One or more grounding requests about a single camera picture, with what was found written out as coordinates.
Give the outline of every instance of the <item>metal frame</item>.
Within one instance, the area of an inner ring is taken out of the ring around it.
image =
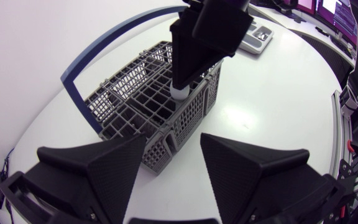
[[[339,175],[339,163],[344,159],[348,164],[352,163],[352,155],[347,149],[347,141],[352,140],[351,121],[342,114],[339,91],[335,91],[331,97],[334,112],[334,142],[329,173],[337,179]]]

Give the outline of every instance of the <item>red component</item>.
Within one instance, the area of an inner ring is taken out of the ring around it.
[[[354,152],[354,149],[353,147],[351,146],[351,140],[347,140],[347,150],[349,150],[350,152]]]
[[[341,208],[341,218],[345,217],[345,206]]]

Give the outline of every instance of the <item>white tabletop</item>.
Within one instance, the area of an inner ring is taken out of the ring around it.
[[[139,169],[124,223],[130,218],[189,220],[216,218],[218,207],[200,147],[200,134],[275,149],[308,149],[308,164],[328,173],[333,148],[331,95],[340,90],[329,65],[302,38],[256,17],[275,34],[261,55],[238,50],[225,58],[216,104],[180,152],[159,175]],[[100,82],[160,40],[171,41],[163,22],[128,40],[85,70],[77,87],[90,94]],[[61,91],[24,133],[11,156],[11,174],[38,162],[40,146],[74,147],[100,141]],[[14,212],[15,223],[24,223]]]
[[[302,16],[306,19],[307,22],[301,22],[297,23],[293,19],[288,18],[287,16],[284,16],[283,14],[277,12],[274,9],[269,9],[266,7],[259,7],[255,6],[253,4],[249,4],[249,7],[254,9],[255,11],[261,13],[262,15],[266,16],[266,18],[269,18],[271,21],[280,24],[281,26],[284,26],[287,29],[294,30],[297,32],[301,32],[302,34],[314,38],[315,40],[320,41],[327,47],[333,49],[335,52],[337,52],[342,58],[344,58],[350,65],[354,67],[356,64],[355,59],[350,59],[341,49],[339,49],[333,42],[329,39],[329,37],[321,34],[316,30],[316,26],[318,26],[320,29],[325,30],[326,32],[329,32],[331,35],[334,35],[335,32],[331,30],[330,28],[326,27],[324,24],[318,22],[316,19],[312,18],[309,15],[305,15],[305,13],[302,13],[297,10],[293,10],[293,12],[299,16]]]

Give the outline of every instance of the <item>white cylinder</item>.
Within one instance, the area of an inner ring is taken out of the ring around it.
[[[185,100],[187,98],[187,96],[189,95],[190,87],[187,85],[182,90],[177,90],[172,86],[172,82],[171,82],[171,85],[169,86],[169,90],[170,90],[171,96],[174,100],[182,101],[182,100]]]

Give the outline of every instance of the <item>white wall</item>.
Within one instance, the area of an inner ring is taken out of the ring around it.
[[[83,49],[136,14],[178,4],[184,3],[0,0],[0,170],[29,124],[63,89],[60,76]],[[0,221],[10,222],[5,210]]]

